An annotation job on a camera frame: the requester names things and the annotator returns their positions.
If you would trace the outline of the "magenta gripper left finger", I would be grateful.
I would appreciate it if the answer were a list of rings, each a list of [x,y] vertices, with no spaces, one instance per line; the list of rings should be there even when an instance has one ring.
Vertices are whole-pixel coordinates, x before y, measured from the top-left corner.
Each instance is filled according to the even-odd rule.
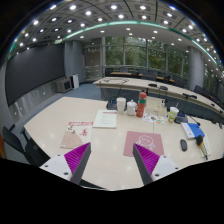
[[[66,154],[55,155],[41,169],[79,185],[90,154],[91,144],[86,143]]]

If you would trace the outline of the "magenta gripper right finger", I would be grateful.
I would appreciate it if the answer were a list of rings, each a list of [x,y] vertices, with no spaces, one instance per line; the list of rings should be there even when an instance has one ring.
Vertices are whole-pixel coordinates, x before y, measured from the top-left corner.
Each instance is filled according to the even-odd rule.
[[[136,143],[133,144],[133,155],[144,185],[179,170],[179,166],[169,157],[165,155],[159,156]]]

